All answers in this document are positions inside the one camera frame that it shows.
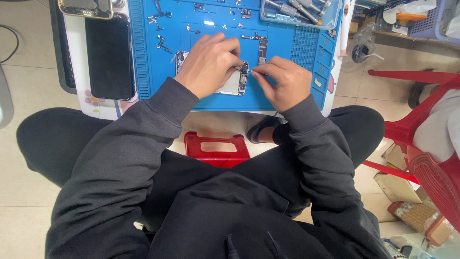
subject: red plastic chair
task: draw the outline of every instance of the red plastic chair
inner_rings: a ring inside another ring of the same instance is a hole
[[[203,151],[201,149],[201,143],[203,142],[232,143],[236,147],[236,152]],[[240,134],[234,135],[230,139],[223,139],[199,137],[196,132],[190,131],[185,133],[184,144],[186,156],[193,157],[216,167],[232,168],[251,158],[244,137]]]
[[[440,83],[437,91],[399,121],[385,121],[385,137],[394,140],[407,155],[409,172],[365,161],[363,164],[412,182],[418,183],[452,226],[460,230],[460,160],[454,153],[448,160],[438,163],[428,152],[414,146],[417,128],[430,115],[433,106],[450,89],[460,89],[460,75],[432,71],[374,71],[369,75],[398,78],[419,82]]]

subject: purple basket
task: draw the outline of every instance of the purple basket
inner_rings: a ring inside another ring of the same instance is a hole
[[[415,22],[410,36],[460,44],[460,39],[446,37],[447,26],[454,17],[457,0],[437,0],[436,8],[428,11],[428,18]]]

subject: black phone screen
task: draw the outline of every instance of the black phone screen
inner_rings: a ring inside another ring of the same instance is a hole
[[[134,96],[131,29],[121,18],[85,18],[91,93],[97,98]]]

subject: silicone repair mat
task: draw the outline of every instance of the silicone repair mat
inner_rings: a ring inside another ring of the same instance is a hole
[[[214,35],[222,31],[227,38],[240,39],[240,58],[249,63],[250,69],[258,64],[259,40],[242,39],[242,36],[254,37],[257,33],[260,37],[267,37],[267,61],[277,55],[310,70],[313,73],[311,93],[322,110],[338,26],[334,30],[321,30],[268,23],[259,18],[259,0],[201,0],[199,3],[158,0],[157,3],[161,12],[154,0],[128,2],[140,100],[150,98],[166,77],[175,76],[177,51],[190,51],[204,34]],[[242,18],[243,8],[251,12],[250,18]],[[272,111],[274,108],[257,81],[249,75],[244,95],[214,93],[203,98],[194,110]]]

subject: black hoodie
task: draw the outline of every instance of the black hoodie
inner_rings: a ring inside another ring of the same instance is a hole
[[[389,258],[377,219],[354,187],[345,138],[313,96],[282,115],[303,163],[300,186],[314,225],[293,221],[284,215],[284,198],[230,169],[180,191],[150,243],[133,223],[161,153],[198,101],[169,77],[94,136],[57,197],[46,258]]]

